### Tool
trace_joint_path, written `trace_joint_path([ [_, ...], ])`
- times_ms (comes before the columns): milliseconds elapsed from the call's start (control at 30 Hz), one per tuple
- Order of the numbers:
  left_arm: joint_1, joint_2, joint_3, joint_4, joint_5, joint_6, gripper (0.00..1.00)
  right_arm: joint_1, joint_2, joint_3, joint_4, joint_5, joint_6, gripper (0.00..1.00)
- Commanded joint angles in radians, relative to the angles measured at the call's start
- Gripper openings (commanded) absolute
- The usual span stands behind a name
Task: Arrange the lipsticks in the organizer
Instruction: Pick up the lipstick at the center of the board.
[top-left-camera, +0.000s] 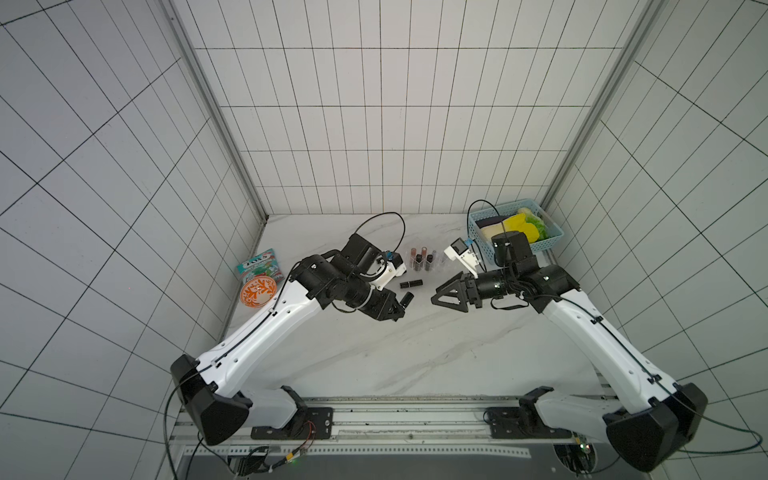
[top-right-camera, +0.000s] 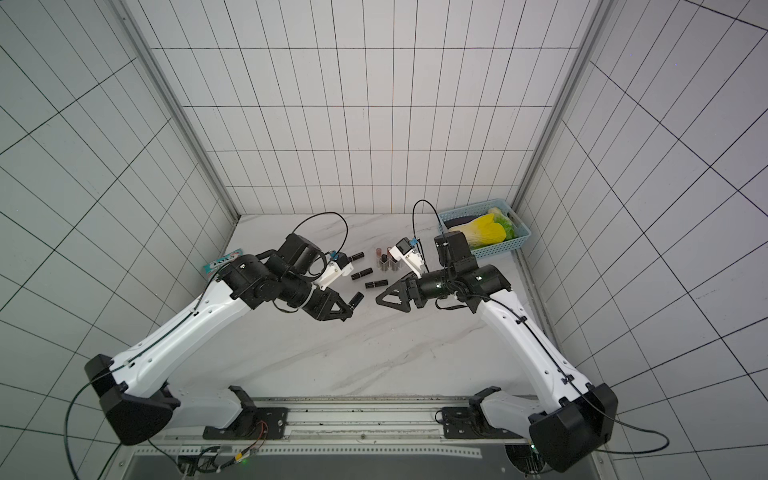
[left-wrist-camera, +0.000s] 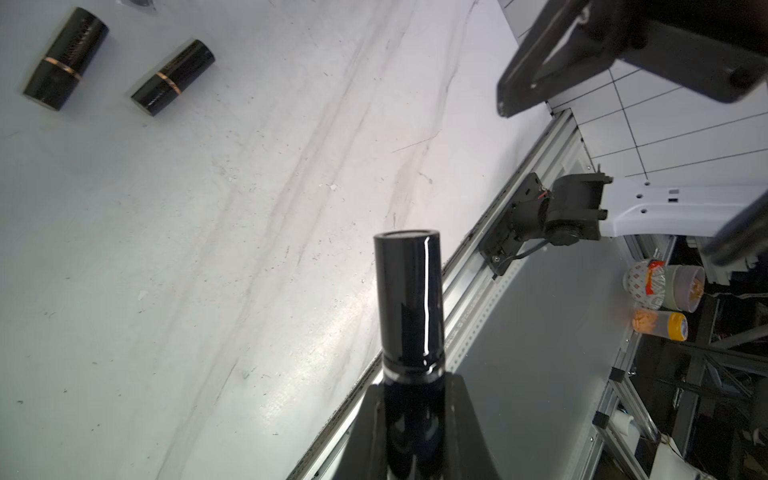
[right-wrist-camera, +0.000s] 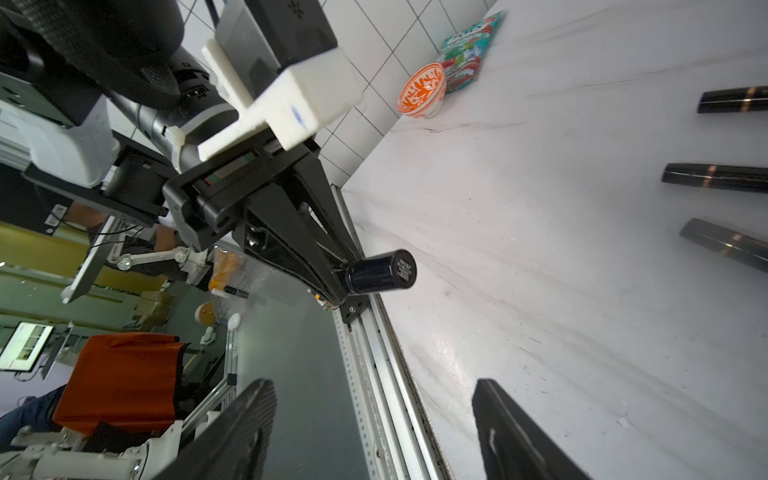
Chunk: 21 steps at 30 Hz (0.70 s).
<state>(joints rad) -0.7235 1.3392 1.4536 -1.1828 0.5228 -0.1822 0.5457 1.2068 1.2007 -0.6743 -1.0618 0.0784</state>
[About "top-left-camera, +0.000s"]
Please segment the black lipstick gold band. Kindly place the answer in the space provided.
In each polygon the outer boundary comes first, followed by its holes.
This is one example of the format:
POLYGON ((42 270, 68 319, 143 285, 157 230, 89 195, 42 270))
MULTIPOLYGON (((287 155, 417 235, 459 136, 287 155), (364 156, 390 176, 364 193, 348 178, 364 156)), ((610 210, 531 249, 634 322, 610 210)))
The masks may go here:
POLYGON ((424 282, 422 279, 404 281, 399 284, 401 289, 410 289, 410 288, 415 288, 423 285, 424 285, 424 282))

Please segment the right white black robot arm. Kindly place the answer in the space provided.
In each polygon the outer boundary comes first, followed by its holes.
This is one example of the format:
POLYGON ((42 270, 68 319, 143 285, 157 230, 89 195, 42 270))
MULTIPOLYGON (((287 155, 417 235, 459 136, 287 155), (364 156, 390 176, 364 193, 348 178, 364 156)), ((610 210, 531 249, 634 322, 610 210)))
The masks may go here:
POLYGON ((465 267, 440 285, 432 304, 460 312, 513 295, 558 326, 607 380, 614 395, 593 399, 558 394, 541 386, 519 400, 518 428, 524 434, 564 430, 608 443, 629 466, 650 472, 695 436, 706 395, 679 384, 631 345, 562 267, 540 266, 520 232, 496 236, 495 270, 481 272, 462 239, 444 253, 465 267))

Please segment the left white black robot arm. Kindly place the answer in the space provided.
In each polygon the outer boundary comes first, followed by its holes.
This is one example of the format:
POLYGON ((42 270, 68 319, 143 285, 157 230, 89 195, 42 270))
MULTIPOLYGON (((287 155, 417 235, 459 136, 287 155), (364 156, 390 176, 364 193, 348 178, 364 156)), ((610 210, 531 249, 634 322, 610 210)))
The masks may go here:
POLYGON ((245 382, 294 330, 337 301, 376 321, 401 319, 413 296, 398 300, 386 286, 405 271, 399 253, 354 233, 342 249, 300 260, 280 292, 221 343, 198 357, 181 355, 171 375, 202 439, 219 445, 245 427, 301 434, 307 407, 292 388, 246 391, 245 382))

